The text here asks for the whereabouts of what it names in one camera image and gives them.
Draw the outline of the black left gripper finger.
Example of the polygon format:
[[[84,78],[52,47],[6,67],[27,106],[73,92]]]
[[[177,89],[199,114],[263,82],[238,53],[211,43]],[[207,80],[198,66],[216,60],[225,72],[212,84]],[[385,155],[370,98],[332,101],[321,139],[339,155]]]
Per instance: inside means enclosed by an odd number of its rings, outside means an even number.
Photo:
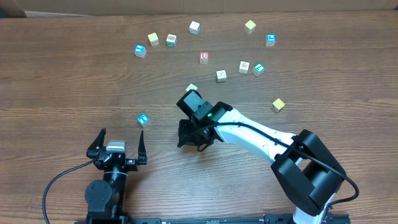
[[[144,145],[144,132],[143,131],[141,131],[141,135],[139,138],[137,164],[138,165],[146,165],[147,164],[147,153],[146,153],[146,147]]]
[[[106,129],[102,128],[96,139],[91,143],[86,151],[87,157],[96,157],[100,150],[104,149],[104,137],[106,135]]]

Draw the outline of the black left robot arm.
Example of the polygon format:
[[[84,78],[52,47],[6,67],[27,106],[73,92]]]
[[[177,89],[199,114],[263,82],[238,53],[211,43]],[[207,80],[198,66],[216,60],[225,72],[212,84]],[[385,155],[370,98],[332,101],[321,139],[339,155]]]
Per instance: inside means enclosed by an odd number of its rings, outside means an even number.
[[[111,140],[105,146],[105,135],[103,128],[86,151],[86,156],[104,173],[102,179],[93,181],[85,190],[88,204],[85,223],[132,223],[131,216],[123,211],[127,173],[147,164],[144,133],[140,134],[136,159],[126,157],[126,141]]]

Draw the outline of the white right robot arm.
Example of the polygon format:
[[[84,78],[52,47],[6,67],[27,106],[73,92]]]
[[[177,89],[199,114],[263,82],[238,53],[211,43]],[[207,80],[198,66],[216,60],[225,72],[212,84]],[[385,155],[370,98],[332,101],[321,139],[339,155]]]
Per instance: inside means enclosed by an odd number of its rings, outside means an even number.
[[[284,133],[257,123],[231,105],[205,101],[190,90],[177,102],[187,115],[178,127],[178,146],[201,152],[215,140],[234,144],[267,161],[296,206],[291,223],[334,223],[332,199],[346,172],[313,132]]]

